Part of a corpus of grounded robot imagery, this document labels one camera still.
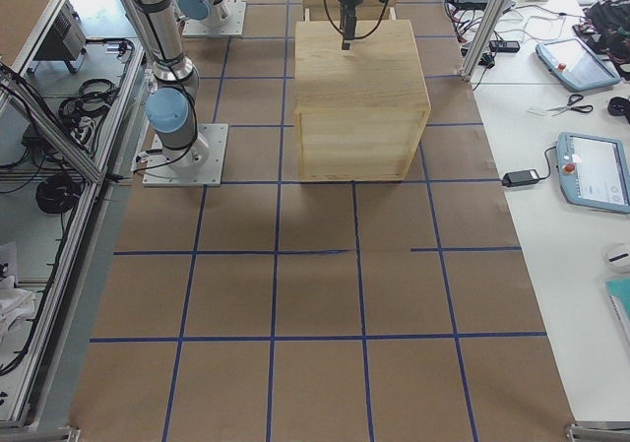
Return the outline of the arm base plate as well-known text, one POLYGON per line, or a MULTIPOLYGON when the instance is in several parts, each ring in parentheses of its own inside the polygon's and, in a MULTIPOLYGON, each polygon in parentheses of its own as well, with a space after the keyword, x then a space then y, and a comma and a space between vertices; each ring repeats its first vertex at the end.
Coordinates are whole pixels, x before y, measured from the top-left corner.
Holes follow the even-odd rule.
POLYGON ((222 0, 214 6, 202 2, 200 9, 185 9, 183 36, 188 38, 242 36, 246 8, 245 0, 222 0))
POLYGON ((186 155, 173 163, 180 153, 166 149, 150 156, 143 170, 146 187, 195 187, 221 185, 229 127, 227 124, 199 124, 198 139, 186 155))

